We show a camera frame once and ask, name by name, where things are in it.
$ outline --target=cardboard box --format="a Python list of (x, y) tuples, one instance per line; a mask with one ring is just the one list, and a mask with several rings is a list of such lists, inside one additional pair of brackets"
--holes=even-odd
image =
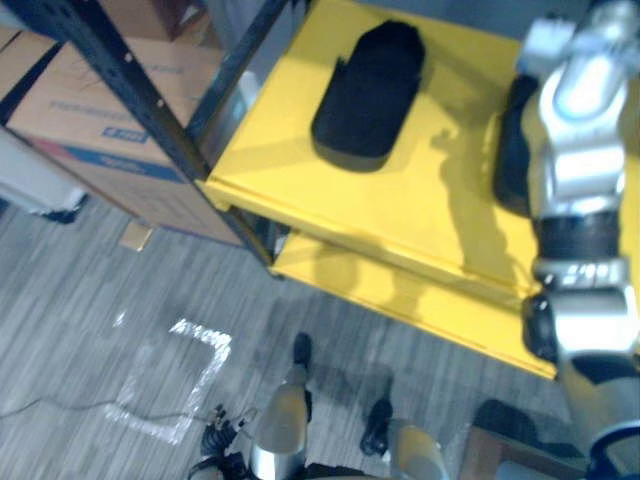
[[(518, 427), (524, 430), (527, 426)], [(547, 448), (549, 445), (554, 446), (554, 444), (542, 442), (540, 445)], [(556, 444), (565, 448), (567, 445)], [(577, 480), (584, 478), (584, 468), (582, 468), (583, 465), (578, 465), (579, 462), (582, 463), (579, 457), (552, 456), (540, 448), (533, 448), (474, 426), (467, 438), (462, 469), (458, 478), (459, 480), (499, 480), (501, 478)]]
[(189, 5), (187, 0), (100, 0), (120, 35), (173, 40)]
[(55, 45), (40, 35), (0, 27), (0, 197), (43, 215), (73, 210), (85, 192), (3, 123), (55, 54)]
[[(185, 125), (213, 78), (220, 52), (153, 40), (128, 43)], [(8, 126), (93, 191), (149, 224), (241, 244), (72, 45), (56, 55)]]
[(200, 47), (222, 49), (222, 44), (205, 10), (193, 14), (182, 25), (174, 42), (198, 45)]

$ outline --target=black object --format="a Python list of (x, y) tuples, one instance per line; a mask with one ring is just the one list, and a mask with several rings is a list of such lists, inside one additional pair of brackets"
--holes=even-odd
[(49, 212), (45, 215), (42, 215), (42, 217), (51, 222), (68, 225), (69, 223), (73, 223), (76, 221), (78, 213), (80, 213), (80, 210), (82, 210), (82, 207), (85, 206), (88, 200), (89, 195), (83, 195), (78, 204), (72, 210), (56, 210), (54, 212)]
[(312, 463), (305, 471), (303, 478), (328, 478), (328, 477), (362, 477), (364, 472), (354, 468), (342, 467), (340, 465), (330, 467), (320, 463)]
[(311, 363), (311, 337), (304, 332), (298, 333), (293, 341), (293, 363), (305, 369)]
[[(311, 364), (312, 345), (311, 337), (308, 334), (300, 332), (296, 335), (296, 338), (293, 341), (294, 365), (302, 365), (305, 370), (309, 370), (309, 365)], [(310, 422), (313, 400), (311, 392), (306, 388), (304, 390), (304, 402), (307, 405), (307, 422)]]
[(224, 480), (244, 480), (254, 479), (244, 463), (242, 453), (235, 452), (226, 457), (208, 457), (201, 462), (196, 463), (189, 469), (187, 480), (191, 480), (198, 472), (218, 469), (222, 473)]
[[(473, 418), (474, 427), (497, 434), (499, 437), (527, 445), (528, 447), (545, 452), (556, 458), (572, 459), (570, 463), (573, 464), (574, 468), (586, 470), (586, 462), (582, 465), (581, 459), (583, 455), (575, 446), (566, 442), (542, 441), (541, 437), (545, 437), (545, 435), (541, 435), (536, 423), (539, 422), (534, 421), (526, 412), (518, 410), (495, 398), (490, 398), (482, 402)], [(544, 471), (540, 473), (551, 474), (551, 472)]]
[(553, 260), (597, 260), (617, 257), (620, 222), (617, 212), (536, 220), (538, 255)]
[(425, 48), (418, 31), (387, 21), (339, 58), (311, 125), (320, 156), (349, 170), (384, 165), (418, 92)]
[(636, 378), (638, 370), (633, 360), (616, 355), (582, 355), (574, 358), (573, 366), (593, 384), (609, 382), (617, 378)]
[(378, 400), (367, 418), (360, 450), (367, 456), (384, 455), (389, 448), (389, 421), (393, 416), (393, 407), (387, 398)]
[(640, 475), (638, 474), (619, 477), (617, 469), (607, 455), (607, 449), (613, 444), (632, 437), (640, 438), (640, 425), (635, 424), (617, 428), (599, 438), (589, 451), (591, 465), (587, 472), (587, 480), (614, 480), (619, 478), (623, 480), (640, 480)]
[(493, 194), (500, 204), (517, 215), (529, 216), (529, 147), (522, 133), (522, 113), (538, 88), (538, 80), (520, 75), (511, 84), (502, 115), (498, 155), (493, 172)]
[(555, 363), (558, 358), (558, 343), (548, 305), (549, 301), (544, 293), (529, 297), (522, 303), (522, 341), (533, 355)]
[(223, 457), (224, 451), (231, 446), (238, 435), (229, 420), (222, 420), (226, 413), (222, 405), (218, 405), (216, 419), (219, 421), (211, 422), (205, 427), (200, 441), (200, 455), (203, 457)]

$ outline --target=silver metal part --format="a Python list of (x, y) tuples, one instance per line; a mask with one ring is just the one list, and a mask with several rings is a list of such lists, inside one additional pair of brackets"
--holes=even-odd
[(523, 118), (531, 153), (528, 183), (534, 218), (616, 211), (624, 189), (625, 150), (618, 118), (626, 84), (605, 111), (577, 121), (556, 108), (564, 72), (562, 66), (549, 77)]
[(307, 446), (306, 374), (294, 366), (260, 419), (250, 468), (261, 480), (285, 480), (304, 467)]
[(536, 258), (533, 276), (546, 289), (623, 288), (629, 284), (629, 260), (625, 257), (598, 261)]
[[(578, 446), (584, 452), (605, 433), (640, 419), (640, 378), (622, 377), (596, 384), (577, 371), (569, 360), (560, 361), (557, 368), (558, 380), (580, 433)], [(607, 453), (620, 474), (638, 473), (640, 441), (637, 437), (613, 445)]]
[[(630, 0), (605, 3), (568, 41), (570, 26), (549, 22), (534, 24), (519, 60), (546, 80), (523, 117), (532, 216), (617, 211), (625, 160), (618, 121), (640, 69), (640, 11)], [(545, 49), (545, 33), (564, 47)]]
[(405, 420), (389, 424), (391, 476), (398, 480), (449, 480), (440, 445)]
[(640, 323), (633, 288), (549, 291), (558, 356), (589, 354), (632, 358)]
[[(576, 367), (587, 358), (634, 365), (640, 323), (633, 288), (547, 291), (557, 342), (558, 381), (563, 387), (583, 450), (605, 433), (640, 419), (640, 375), (612, 376), (597, 382)], [(600, 368), (615, 368), (604, 364)], [(640, 442), (613, 446), (608, 452), (620, 472), (637, 473)]]

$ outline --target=box label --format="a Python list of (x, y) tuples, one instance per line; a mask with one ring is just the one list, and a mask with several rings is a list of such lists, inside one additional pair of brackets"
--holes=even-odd
[(158, 178), (174, 183), (187, 183), (183, 180), (178, 172), (171, 167), (156, 165), (154, 163), (141, 162), (119, 155), (110, 153), (96, 152), (94, 150), (86, 150), (84, 148), (71, 147), (68, 145), (58, 145), (46, 140), (33, 140), (41, 150), (52, 156), (62, 156), (71, 160), (76, 160), (99, 167), (110, 168), (113, 170), (121, 170), (135, 175), (144, 177)]
[(118, 140), (124, 140), (125, 142), (144, 143), (149, 138), (147, 132), (141, 132), (139, 130), (128, 130), (126, 128), (107, 127), (102, 132), (103, 137), (117, 138)]

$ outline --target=blue stripe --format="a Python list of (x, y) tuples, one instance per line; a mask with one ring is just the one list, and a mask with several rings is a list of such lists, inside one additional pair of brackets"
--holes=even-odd
[(171, 167), (156, 165), (155, 163), (141, 162), (127, 157), (112, 155), (110, 153), (85, 150), (84, 148), (64, 146), (64, 148), (81, 162), (98, 165), (100, 167), (121, 170), (123, 172), (142, 175), (144, 177), (158, 178), (175, 183), (186, 183), (178, 172)]

